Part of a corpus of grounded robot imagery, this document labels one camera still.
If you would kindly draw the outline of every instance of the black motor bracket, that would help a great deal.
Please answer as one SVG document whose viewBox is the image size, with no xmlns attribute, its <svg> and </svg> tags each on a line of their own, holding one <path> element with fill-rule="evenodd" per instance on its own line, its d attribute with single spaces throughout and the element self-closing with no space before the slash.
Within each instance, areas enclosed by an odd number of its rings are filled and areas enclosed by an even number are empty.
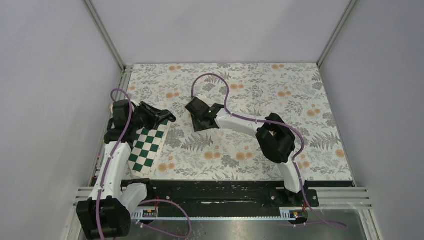
<svg viewBox="0 0 424 240">
<path fill-rule="evenodd" d="M 224 108 L 224 105 L 215 103 L 209 107 L 204 101 L 193 97 L 185 106 L 185 109 L 191 114 L 191 121 L 195 132 L 219 129 L 215 119 L 218 112 Z"/>
<path fill-rule="evenodd" d="M 265 119 L 284 124 L 281 117 L 275 113 L 271 113 Z M 284 126 L 265 123 L 257 129 L 256 138 L 263 155 L 276 164 L 287 163 L 290 154 L 295 150 L 296 137 Z"/>
<path fill-rule="evenodd" d="M 128 143 L 131 147 L 133 146 L 134 140 L 136 140 L 138 130 L 142 128 L 152 130 L 165 120 L 170 122 L 175 122 L 177 120 L 169 110 L 159 110 L 143 101 L 138 106 L 132 103 L 132 108 L 134 110 L 132 112 L 131 121 L 121 140 L 122 143 Z M 113 115 L 109 120 L 107 132 L 104 135 L 105 144 L 118 141 L 130 115 L 130 104 L 128 100 L 119 100 L 113 103 L 112 110 Z"/>
<path fill-rule="evenodd" d="M 76 214 L 81 222 L 85 237 L 89 240 L 100 239 L 96 222 L 96 201 L 89 198 L 76 205 Z M 118 199 L 108 196 L 100 200 L 101 229 L 105 238 L 127 236 L 131 228 L 130 212 Z"/>
</svg>

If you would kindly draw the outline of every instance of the metal floor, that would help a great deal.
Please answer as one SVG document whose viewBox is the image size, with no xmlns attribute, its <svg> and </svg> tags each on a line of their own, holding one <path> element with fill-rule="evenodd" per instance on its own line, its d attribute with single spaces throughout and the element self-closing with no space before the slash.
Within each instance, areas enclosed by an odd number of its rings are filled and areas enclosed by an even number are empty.
<svg viewBox="0 0 424 240">
<path fill-rule="evenodd" d="M 341 221 L 349 226 L 348 230 L 319 224 L 307 227 L 286 227 L 278 224 L 287 222 L 263 220 L 203 220 L 192 221 L 193 233 L 189 240 L 276 240 L 276 239 L 313 239 L 313 240 L 366 240 L 360 216 L 354 210 L 326 210 L 323 212 L 328 220 Z M 309 215 L 310 222 L 318 219 Z M 186 221 L 168 220 L 156 221 L 152 226 L 185 235 L 188 230 Z M 127 237 L 118 240 L 174 240 L 160 232 L 133 225 Z"/>
</svg>

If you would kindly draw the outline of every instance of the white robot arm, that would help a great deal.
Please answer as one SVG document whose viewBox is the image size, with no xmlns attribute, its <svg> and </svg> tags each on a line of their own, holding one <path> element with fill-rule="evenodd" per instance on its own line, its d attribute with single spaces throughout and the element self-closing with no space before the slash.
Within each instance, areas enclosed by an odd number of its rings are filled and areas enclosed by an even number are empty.
<svg viewBox="0 0 424 240">
<path fill-rule="evenodd" d="M 296 139 L 289 129 L 278 125 L 252 122 L 231 116 L 225 111 L 223 105 L 214 104 L 212 107 L 209 107 L 197 97 L 194 97 L 185 108 L 191 113 L 195 132 L 214 128 L 230 129 L 257 139 L 265 157 L 277 164 L 284 179 L 284 188 L 292 193 L 301 194 L 302 186 L 296 172 L 296 163 L 289 160 L 290 156 L 294 154 Z M 249 119 L 271 120 L 284 123 L 274 113 L 271 113 L 268 117 L 249 116 L 239 112 L 234 112 L 234 114 Z"/>
<path fill-rule="evenodd" d="M 130 108 L 133 108 L 132 117 L 124 132 Z M 96 219 L 98 201 L 98 214 L 105 238 L 123 237 L 130 232 L 131 214 L 139 203 L 146 199 L 148 190 L 143 183 L 133 183 L 127 187 L 125 193 L 122 193 L 124 168 L 131 155 L 136 132 L 142 128 L 154 129 L 165 120 L 175 122 L 176 118 L 170 111 L 156 109 L 144 102 L 132 103 L 130 106 L 127 100 L 121 100 L 113 104 L 112 118 L 104 136 L 106 146 L 99 178 L 88 200 L 80 201 L 76 206 L 76 214 L 87 239 L 101 238 Z"/>
</svg>

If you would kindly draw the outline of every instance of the orange flower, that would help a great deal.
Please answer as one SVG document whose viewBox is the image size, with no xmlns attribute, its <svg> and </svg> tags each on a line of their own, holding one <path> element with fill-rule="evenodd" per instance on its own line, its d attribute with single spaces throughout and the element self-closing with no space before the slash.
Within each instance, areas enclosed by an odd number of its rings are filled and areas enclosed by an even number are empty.
<svg viewBox="0 0 424 240">
<path fill-rule="evenodd" d="M 312 110 L 308 110 L 306 113 L 307 113 L 307 115 L 308 115 L 309 117 L 313 117 L 313 116 L 315 116 L 315 112 L 314 112 L 314 111 L 312 111 Z"/>
<path fill-rule="evenodd" d="M 239 152 L 235 155 L 235 159 L 237 159 L 238 161 L 244 161 L 245 160 L 245 154 L 242 152 Z"/>
<path fill-rule="evenodd" d="M 167 170 L 167 165 L 165 163 L 161 163 L 161 164 L 159 164 L 159 166 L 157 167 L 157 169 L 160 172 L 165 172 Z"/>
<path fill-rule="evenodd" d="M 214 157 L 214 154 L 210 151 L 204 153 L 204 158 L 207 160 L 211 160 Z"/>
<path fill-rule="evenodd" d="M 336 151 L 335 151 L 335 154 L 337 155 L 337 157 L 339 157 L 339 158 L 344 158 L 345 157 L 345 152 L 343 151 L 343 150 L 341 150 L 341 149 L 337 149 Z"/>
</svg>

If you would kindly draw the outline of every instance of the floral tablecloth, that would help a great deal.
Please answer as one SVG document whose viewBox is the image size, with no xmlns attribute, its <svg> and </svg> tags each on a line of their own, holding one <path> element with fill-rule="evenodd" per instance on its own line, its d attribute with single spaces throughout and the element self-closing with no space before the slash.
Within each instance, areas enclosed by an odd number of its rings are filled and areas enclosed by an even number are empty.
<svg viewBox="0 0 424 240">
<path fill-rule="evenodd" d="M 296 159 L 307 180 L 352 180 L 336 122 L 314 63 L 296 64 L 136 64 L 129 96 L 177 121 L 170 128 L 150 178 L 159 180 L 281 180 L 258 141 L 228 129 L 194 132 L 185 109 L 193 81 L 214 73 L 230 86 L 229 108 L 253 116 L 276 113 L 304 136 L 306 147 Z M 225 85 L 206 76 L 195 86 L 210 103 L 224 103 Z M 300 141 L 296 139 L 296 151 Z"/>
</svg>

